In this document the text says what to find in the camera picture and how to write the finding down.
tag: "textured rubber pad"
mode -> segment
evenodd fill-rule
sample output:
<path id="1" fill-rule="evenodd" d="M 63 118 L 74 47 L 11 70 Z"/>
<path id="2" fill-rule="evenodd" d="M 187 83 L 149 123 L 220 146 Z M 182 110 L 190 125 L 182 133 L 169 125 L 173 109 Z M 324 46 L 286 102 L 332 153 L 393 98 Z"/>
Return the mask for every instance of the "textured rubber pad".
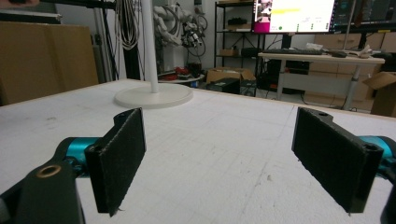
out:
<path id="1" fill-rule="evenodd" d="M 363 212 L 382 148 L 333 123 L 329 114 L 300 107 L 292 150 L 348 213 Z"/>
<path id="2" fill-rule="evenodd" d="M 118 114 L 114 127 L 85 150 L 99 213 L 114 216 L 146 152 L 141 109 Z"/>

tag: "keyboard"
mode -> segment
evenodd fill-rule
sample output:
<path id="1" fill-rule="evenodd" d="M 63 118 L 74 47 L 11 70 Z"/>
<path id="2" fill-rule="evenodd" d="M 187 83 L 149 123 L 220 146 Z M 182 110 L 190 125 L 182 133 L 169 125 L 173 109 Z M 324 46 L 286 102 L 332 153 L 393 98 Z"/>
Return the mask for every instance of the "keyboard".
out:
<path id="1" fill-rule="evenodd" d="M 262 53 L 321 55 L 322 51 L 316 49 L 264 49 Z"/>

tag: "monitor screen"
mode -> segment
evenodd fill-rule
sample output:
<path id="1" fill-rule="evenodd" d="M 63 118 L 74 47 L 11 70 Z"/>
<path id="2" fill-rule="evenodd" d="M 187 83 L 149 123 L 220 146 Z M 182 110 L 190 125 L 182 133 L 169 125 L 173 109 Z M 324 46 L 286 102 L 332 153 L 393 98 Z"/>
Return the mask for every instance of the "monitor screen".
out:
<path id="1" fill-rule="evenodd" d="M 337 0 L 333 29 L 345 33 L 353 0 Z M 350 33 L 396 31 L 396 0 L 357 0 L 350 24 Z"/>
<path id="2" fill-rule="evenodd" d="M 329 33 L 335 0 L 254 0 L 257 34 Z"/>

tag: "white round base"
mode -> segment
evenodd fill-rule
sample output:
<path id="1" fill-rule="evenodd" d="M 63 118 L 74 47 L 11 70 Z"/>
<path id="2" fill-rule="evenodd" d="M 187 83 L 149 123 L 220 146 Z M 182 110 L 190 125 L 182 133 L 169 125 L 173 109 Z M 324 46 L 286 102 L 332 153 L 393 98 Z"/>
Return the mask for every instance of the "white round base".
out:
<path id="1" fill-rule="evenodd" d="M 177 84 L 160 83 L 159 92 L 151 92 L 151 86 L 120 91 L 115 96 L 118 105 L 127 108 L 159 109 L 182 105 L 192 99 L 192 89 Z"/>

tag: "white desk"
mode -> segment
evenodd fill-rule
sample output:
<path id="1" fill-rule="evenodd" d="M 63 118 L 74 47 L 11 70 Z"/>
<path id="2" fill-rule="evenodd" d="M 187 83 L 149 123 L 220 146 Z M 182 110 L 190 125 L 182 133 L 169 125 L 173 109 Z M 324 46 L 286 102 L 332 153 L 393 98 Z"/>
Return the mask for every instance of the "white desk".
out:
<path id="1" fill-rule="evenodd" d="M 345 110 L 349 110 L 355 93 L 356 85 L 359 80 L 359 73 L 363 66 L 376 66 L 379 63 L 385 63 L 384 59 L 368 58 L 361 59 L 354 56 L 347 56 L 346 58 L 335 58 L 329 55 L 300 55 L 300 54 L 272 54 L 259 53 L 259 56 L 266 59 L 281 60 L 279 81 L 276 90 L 276 99 L 280 100 L 283 88 L 292 88 L 302 91 L 324 92 L 337 95 L 345 95 L 346 103 Z M 285 73 L 286 61 L 304 61 L 317 63 L 339 63 L 356 65 L 355 72 L 351 80 L 335 79 L 330 77 L 313 77 L 301 76 L 293 73 Z"/>
<path id="2" fill-rule="evenodd" d="M 0 107 L 0 191 L 52 157 L 69 136 L 103 136 L 126 110 L 122 80 Z M 193 91 L 184 105 L 144 110 L 147 153 L 113 218 L 77 179 L 87 223 L 378 223 L 391 189 L 376 178 L 363 214 L 349 216 L 291 151 L 297 105 Z M 321 108 L 356 135 L 396 139 L 396 119 Z"/>

